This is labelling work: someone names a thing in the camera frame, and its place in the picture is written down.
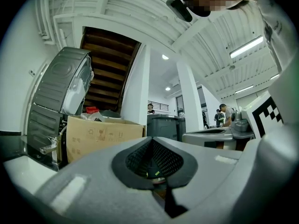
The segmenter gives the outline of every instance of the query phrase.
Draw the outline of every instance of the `white column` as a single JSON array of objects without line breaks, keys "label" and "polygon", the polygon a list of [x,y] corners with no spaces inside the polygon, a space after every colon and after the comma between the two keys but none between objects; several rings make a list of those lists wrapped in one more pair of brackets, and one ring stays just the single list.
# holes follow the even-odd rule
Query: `white column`
[{"label": "white column", "polygon": [[121,107],[123,119],[147,124],[149,96],[150,47],[141,46],[129,74]]},{"label": "white column", "polygon": [[207,120],[207,122],[210,126],[216,125],[214,117],[216,114],[216,110],[219,109],[220,101],[206,87],[204,87],[203,85],[201,87],[205,95],[206,108],[209,116],[209,120]]},{"label": "white column", "polygon": [[177,63],[178,76],[182,88],[184,110],[186,118],[186,131],[193,132],[204,129],[201,105],[192,70],[183,61]]}]

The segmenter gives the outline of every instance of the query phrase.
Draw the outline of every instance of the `black mesh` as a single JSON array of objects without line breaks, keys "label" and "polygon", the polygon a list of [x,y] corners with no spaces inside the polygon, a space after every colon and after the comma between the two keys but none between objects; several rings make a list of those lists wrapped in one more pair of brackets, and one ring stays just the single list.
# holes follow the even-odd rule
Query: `black mesh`
[{"label": "black mesh", "polygon": [[146,177],[151,159],[154,159],[164,177],[174,174],[183,166],[183,158],[158,142],[144,144],[126,158],[127,167],[139,176]]},{"label": "black mesh", "polygon": [[146,177],[147,167],[152,157],[152,152],[150,152],[151,148],[149,148],[150,143],[151,141],[142,145],[126,158],[127,167],[132,172],[142,177]]},{"label": "black mesh", "polygon": [[183,166],[183,159],[180,155],[169,150],[156,141],[152,141],[153,156],[157,165],[163,172],[164,177],[170,176]]}]

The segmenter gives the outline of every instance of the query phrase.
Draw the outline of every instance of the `gray trash bin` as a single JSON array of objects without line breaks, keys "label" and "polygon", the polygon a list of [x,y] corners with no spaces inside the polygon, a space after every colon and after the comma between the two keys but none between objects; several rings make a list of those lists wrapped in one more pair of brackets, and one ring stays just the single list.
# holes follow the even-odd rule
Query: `gray trash bin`
[{"label": "gray trash bin", "polygon": [[178,118],[177,120],[178,141],[182,142],[183,134],[186,133],[186,119]]},{"label": "gray trash bin", "polygon": [[177,118],[164,114],[148,115],[147,136],[178,140]]}]

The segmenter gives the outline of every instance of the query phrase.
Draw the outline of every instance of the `metal handle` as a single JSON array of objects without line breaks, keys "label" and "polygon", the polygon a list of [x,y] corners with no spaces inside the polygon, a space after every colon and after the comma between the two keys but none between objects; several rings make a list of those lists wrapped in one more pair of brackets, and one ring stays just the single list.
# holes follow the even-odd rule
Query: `metal handle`
[{"label": "metal handle", "polygon": [[57,149],[56,144],[51,144],[39,149],[42,154],[49,154]]}]

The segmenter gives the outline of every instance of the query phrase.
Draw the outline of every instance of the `cardboard box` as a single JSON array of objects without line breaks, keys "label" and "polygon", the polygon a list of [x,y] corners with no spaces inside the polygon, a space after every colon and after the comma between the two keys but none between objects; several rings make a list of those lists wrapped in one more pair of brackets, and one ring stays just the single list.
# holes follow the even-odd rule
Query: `cardboard box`
[{"label": "cardboard box", "polygon": [[66,152],[72,162],[93,151],[145,136],[145,127],[123,119],[89,121],[69,116],[66,130]]}]

